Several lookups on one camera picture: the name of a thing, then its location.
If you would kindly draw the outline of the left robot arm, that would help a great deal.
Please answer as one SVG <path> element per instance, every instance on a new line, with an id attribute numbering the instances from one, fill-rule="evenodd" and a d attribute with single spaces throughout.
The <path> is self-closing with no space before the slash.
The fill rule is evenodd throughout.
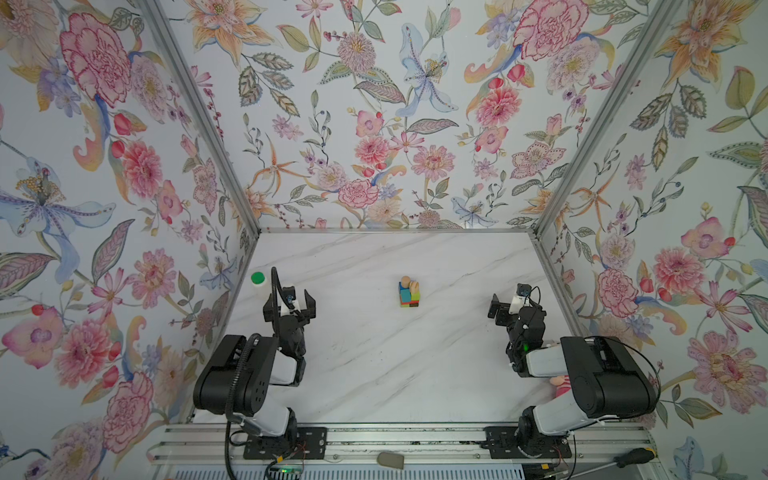
<path id="1" fill-rule="evenodd" d="M 304 305 L 287 306 L 293 287 L 272 293 L 264 305 L 271 336 L 226 335 L 193 389 L 197 410 L 222 415 L 250 436 L 279 438 L 295 424 L 293 411 L 269 396 L 269 388 L 296 387 L 306 370 L 304 329 L 316 317 L 316 301 L 304 293 Z"/>

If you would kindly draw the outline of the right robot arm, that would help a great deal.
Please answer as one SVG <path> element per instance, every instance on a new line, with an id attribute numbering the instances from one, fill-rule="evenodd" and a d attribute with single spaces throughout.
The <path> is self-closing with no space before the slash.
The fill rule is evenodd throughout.
<path id="1" fill-rule="evenodd" d="M 503 302 L 493 295 L 488 318 L 508 334 L 505 353 L 520 377 L 567 383 L 565 392 L 520 415 L 514 442 L 527 455 L 539 455 L 546 446 L 599 421 L 649 414 L 659 402 L 629 346 L 616 337 L 566 336 L 546 345 L 546 311 L 528 297 Z"/>

